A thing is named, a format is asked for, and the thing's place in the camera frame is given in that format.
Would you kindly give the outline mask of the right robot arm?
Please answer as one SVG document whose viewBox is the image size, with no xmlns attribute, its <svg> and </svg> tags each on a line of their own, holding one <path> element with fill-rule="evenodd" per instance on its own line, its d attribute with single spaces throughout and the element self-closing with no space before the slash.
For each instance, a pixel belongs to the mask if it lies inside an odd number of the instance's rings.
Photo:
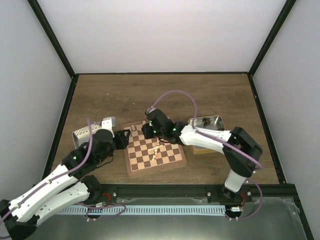
<svg viewBox="0 0 320 240">
<path fill-rule="evenodd" d="M 145 112 L 148 123 L 142 127 L 145 139 L 181 146 L 197 146 L 225 156 L 230 171 L 222 188 L 223 198 L 229 202 L 240 196 L 240 189 L 256 169 L 263 153 L 260 145 L 241 127 L 233 130 L 212 130 L 194 126 L 194 122 L 173 122 L 160 109 Z"/>
</svg>

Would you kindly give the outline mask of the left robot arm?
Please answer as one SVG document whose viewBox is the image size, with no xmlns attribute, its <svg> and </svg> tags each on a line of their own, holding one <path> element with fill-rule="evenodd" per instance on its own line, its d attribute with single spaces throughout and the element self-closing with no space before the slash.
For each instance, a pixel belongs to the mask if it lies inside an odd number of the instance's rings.
<svg viewBox="0 0 320 240">
<path fill-rule="evenodd" d="M 130 130 L 99 129 L 71 151 L 46 178 L 21 196 L 0 202 L 5 239 L 25 240 L 55 213 L 77 203 L 97 202 L 102 185 L 91 173 L 129 144 Z"/>
</svg>

